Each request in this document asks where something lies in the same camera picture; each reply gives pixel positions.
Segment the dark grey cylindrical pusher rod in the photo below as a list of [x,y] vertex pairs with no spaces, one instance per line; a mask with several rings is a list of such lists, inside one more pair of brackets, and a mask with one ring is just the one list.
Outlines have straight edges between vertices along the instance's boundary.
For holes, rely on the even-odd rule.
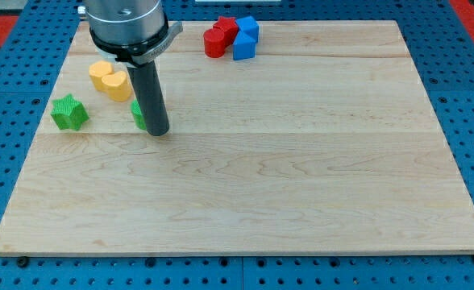
[[169,121],[155,63],[152,61],[141,67],[128,67],[127,71],[146,131],[153,136],[166,134]]

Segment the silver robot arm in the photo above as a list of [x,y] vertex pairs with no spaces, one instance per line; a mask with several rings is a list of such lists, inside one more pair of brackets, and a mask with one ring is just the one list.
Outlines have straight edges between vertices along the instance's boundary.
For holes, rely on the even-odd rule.
[[170,23],[161,0],[84,0],[89,33],[108,60],[125,64],[146,130],[161,136],[169,131],[155,59],[183,32]]

